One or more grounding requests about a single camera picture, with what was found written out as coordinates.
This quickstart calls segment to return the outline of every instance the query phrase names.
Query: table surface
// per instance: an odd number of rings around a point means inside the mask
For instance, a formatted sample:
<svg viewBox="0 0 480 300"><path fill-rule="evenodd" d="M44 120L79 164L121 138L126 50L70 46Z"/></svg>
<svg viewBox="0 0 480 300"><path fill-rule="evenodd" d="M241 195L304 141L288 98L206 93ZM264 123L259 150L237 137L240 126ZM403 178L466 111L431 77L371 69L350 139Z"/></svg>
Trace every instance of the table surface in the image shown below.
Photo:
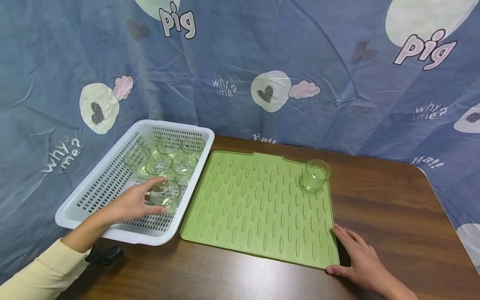
<svg viewBox="0 0 480 300"><path fill-rule="evenodd" d="M325 160L333 170L335 221L362 235L419 299L480 295L480 277L416 167L223 136L215 137L215 150ZM184 241L179 231L159 247L120 243L123 259L110 268L89 267L60 299L376 299L324 270Z"/></svg>

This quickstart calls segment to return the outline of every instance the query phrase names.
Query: white plastic basket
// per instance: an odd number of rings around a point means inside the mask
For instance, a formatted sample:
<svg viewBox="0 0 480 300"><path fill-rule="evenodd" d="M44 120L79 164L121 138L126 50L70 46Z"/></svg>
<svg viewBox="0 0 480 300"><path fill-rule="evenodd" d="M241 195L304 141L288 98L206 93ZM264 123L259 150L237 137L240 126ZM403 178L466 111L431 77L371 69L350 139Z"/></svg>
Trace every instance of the white plastic basket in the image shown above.
<svg viewBox="0 0 480 300"><path fill-rule="evenodd" d="M145 181L128 170L122 159L125 153L135 146L136 139L149 131L154 131L156 135L175 136L182 140L188 137L201 137L205 141L205 149L189 185L182 187L182 199L174 216L147 216L128 223L116 224L103 237L130 244L158 246L174 236L205 165L215 134L208 128L166 121L142 120L132 125L57 210L55 222L59 226L76 228L89 215L114 200L125 189Z"/></svg>

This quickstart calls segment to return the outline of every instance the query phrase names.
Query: green silicone mat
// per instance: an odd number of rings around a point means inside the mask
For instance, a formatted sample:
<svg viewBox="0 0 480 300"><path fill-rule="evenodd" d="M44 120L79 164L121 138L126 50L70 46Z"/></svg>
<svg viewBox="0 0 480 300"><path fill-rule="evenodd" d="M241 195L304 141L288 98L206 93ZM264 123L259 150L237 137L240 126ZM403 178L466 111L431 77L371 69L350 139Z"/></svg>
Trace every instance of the green silicone mat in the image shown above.
<svg viewBox="0 0 480 300"><path fill-rule="evenodd" d="M180 231L184 240L325 269L338 264L330 191L305 191L305 164L215 151Z"/></svg>

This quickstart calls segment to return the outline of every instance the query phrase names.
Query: plastic cup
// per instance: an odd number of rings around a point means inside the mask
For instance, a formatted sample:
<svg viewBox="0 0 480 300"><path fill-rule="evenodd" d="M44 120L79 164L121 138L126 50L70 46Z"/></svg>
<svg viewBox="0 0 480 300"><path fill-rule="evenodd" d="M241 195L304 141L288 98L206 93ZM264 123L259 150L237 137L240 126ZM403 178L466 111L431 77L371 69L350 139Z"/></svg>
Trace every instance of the plastic cup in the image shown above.
<svg viewBox="0 0 480 300"><path fill-rule="evenodd" d="M330 166L319 159L312 159L302 170L302 186L310 192L316 191L332 176Z"/></svg>
<svg viewBox="0 0 480 300"><path fill-rule="evenodd" d="M173 172L171 169L172 159L161 153L151 154L145 165L146 172L150 177L166 177L167 179L172 179Z"/></svg>
<svg viewBox="0 0 480 300"><path fill-rule="evenodd" d="M177 211L181 201L181 189L178 183L167 180L154 185L150 189L150 201L167 209L167 215L172 216Z"/></svg>
<svg viewBox="0 0 480 300"><path fill-rule="evenodd" d="M200 137L191 137L183 140L181 143L181 149L187 154L195 156L197 159L200 158L202 151L205 148L205 142Z"/></svg>
<svg viewBox="0 0 480 300"><path fill-rule="evenodd" d="M192 154L179 154L172 161L175 178L181 185L188 185L197 166L198 159Z"/></svg>
<svg viewBox="0 0 480 300"><path fill-rule="evenodd" d="M162 154L167 154L174 159L181 153L181 139L174 136L167 136L162 139L162 143L157 143L157 150Z"/></svg>
<svg viewBox="0 0 480 300"><path fill-rule="evenodd" d="M150 150L147 147L135 146L123 157L123 164L139 178L149 178L145 165L150 157Z"/></svg>
<svg viewBox="0 0 480 300"><path fill-rule="evenodd" d="M142 133L137 138L137 145L147 147L150 152L155 154L158 152L157 148L165 148L163 146L162 135L160 132L150 131Z"/></svg>

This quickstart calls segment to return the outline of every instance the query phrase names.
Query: blue fabric backdrop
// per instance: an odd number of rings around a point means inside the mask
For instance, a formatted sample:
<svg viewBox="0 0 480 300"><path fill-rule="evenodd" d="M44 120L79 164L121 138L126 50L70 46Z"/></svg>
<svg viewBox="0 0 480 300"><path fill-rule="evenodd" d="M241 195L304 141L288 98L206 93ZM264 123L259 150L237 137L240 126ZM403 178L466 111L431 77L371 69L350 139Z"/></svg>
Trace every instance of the blue fabric backdrop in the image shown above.
<svg viewBox="0 0 480 300"><path fill-rule="evenodd" d="M0 279L146 118L414 164L480 271L477 3L2 1Z"/></svg>

